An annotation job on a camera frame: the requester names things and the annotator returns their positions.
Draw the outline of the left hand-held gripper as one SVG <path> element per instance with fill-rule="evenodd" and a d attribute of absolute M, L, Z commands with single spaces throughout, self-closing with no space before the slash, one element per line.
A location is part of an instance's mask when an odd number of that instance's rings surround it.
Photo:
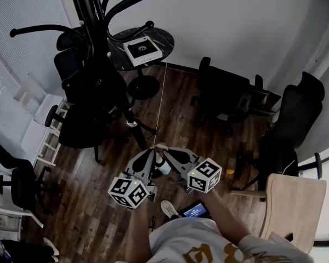
<path fill-rule="evenodd" d="M 134 156 L 125 171 L 113 179 L 108 189 L 109 196 L 118 205 L 130 209 L 137 208 L 146 198 L 153 201 L 157 187 L 151 177 L 159 156 L 158 144 Z"/>

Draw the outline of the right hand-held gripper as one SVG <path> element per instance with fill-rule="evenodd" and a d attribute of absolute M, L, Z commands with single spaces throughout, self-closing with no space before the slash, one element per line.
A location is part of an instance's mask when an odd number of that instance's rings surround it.
<path fill-rule="evenodd" d="M 163 154 L 171 169 L 179 175 L 179 183 L 188 192 L 207 193 L 220 181 L 222 167 L 211 158 L 199 156 L 187 148 L 165 144 L 156 144 L 156 152 Z"/>

